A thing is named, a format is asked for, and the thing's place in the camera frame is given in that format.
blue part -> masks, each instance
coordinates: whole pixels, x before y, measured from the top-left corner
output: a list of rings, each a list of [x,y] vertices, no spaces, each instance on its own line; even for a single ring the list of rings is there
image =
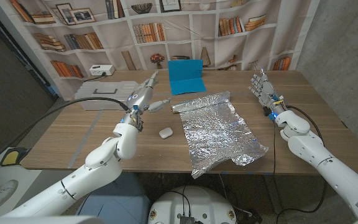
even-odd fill
[[[201,79],[203,72],[202,60],[174,60],[168,62],[171,93],[196,93],[206,91]]]
[[[274,115],[272,115],[272,114],[269,114],[268,116],[267,116],[269,119],[271,119],[272,121],[274,121]]]

metal hand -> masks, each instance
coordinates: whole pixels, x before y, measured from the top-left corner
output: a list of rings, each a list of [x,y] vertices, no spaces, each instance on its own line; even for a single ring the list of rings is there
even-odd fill
[[[275,95],[275,90],[267,79],[267,75],[264,73],[263,68],[260,69],[261,77],[254,75],[254,78],[251,79],[253,88],[250,86],[248,89],[258,98],[259,103],[262,106],[270,107],[270,105],[275,101],[273,96]]]

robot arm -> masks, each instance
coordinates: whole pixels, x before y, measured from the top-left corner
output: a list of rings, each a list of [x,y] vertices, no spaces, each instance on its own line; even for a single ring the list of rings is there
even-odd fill
[[[84,195],[116,180],[122,172],[118,159],[131,159],[135,155],[136,138],[143,129],[140,116],[149,108],[153,87],[158,83],[157,74],[158,71],[129,97],[129,110],[113,131],[116,138],[104,140],[88,154],[84,165],[3,217],[60,215]],[[152,103],[151,112],[162,109],[169,101]]]
[[[358,174],[324,147],[306,120],[287,110],[283,96],[276,96],[263,69],[260,72],[261,77],[254,75],[251,80],[254,87],[249,90],[259,99],[265,115],[283,128],[280,135],[288,142],[291,152],[317,169],[358,218]]]

aluminum foil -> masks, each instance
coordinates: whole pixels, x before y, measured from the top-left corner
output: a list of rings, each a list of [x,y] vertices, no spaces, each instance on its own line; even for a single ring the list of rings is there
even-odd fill
[[[229,101],[230,93],[217,93],[172,106],[189,144],[193,178],[231,159],[245,166],[265,155],[261,145]]]

bookshelf backdrop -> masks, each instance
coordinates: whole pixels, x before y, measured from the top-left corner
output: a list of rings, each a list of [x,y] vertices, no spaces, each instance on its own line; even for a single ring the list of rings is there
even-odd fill
[[[169,60],[190,58],[203,59],[206,70],[294,70],[319,3],[168,2],[172,1],[180,1],[180,10],[167,11],[170,6],[164,5],[166,0],[0,0],[0,5],[53,78],[61,96],[70,100],[90,76],[92,65],[155,70],[150,56],[156,53],[165,57],[163,69],[168,68]],[[144,13],[138,14],[135,5],[145,3],[152,5],[144,5]],[[75,19],[74,25],[67,25],[58,11],[65,4],[70,4],[75,17],[70,23]],[[132,65],[126,62],[128,55]]]

